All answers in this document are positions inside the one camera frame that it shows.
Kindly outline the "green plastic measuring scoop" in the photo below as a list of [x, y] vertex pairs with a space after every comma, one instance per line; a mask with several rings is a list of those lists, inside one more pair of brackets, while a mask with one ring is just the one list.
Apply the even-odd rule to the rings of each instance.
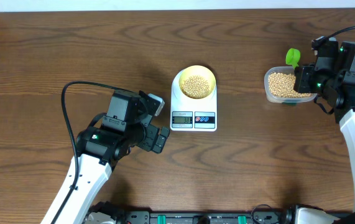
[[285, 56], [285, 63], [291, 65], [293, 68], [298, 67], [298, 63], [301, 57], [301, 53], [298, 49], [291, 48], [288, 50]]

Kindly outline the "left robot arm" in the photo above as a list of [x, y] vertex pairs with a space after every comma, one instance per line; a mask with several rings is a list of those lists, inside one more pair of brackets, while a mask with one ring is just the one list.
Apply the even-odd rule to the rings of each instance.
[[42, 223], [83, 223], [118, 161], [134, 146], [161, 153], [169, 135], [153, 125], [135, 124], [124, 133], [89, 126], [78, 135], [67, 176]]

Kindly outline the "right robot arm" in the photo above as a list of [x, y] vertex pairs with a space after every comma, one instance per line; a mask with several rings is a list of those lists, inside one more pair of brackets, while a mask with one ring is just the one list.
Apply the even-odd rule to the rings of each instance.
[[298, 93], [315, 94], [324, 99], [331, 109], [344, 136], [354, 183], [354, 208], [349, 215], [338, 218], [322, 209], [296, 205], [287, 212], [284, 223], [355, 223], [355, 42], [338, 43], [327, 40], [316, 47], [316, 62], [299, 65], [300, 52], [289, 49], [285, 62], [294, 69]]

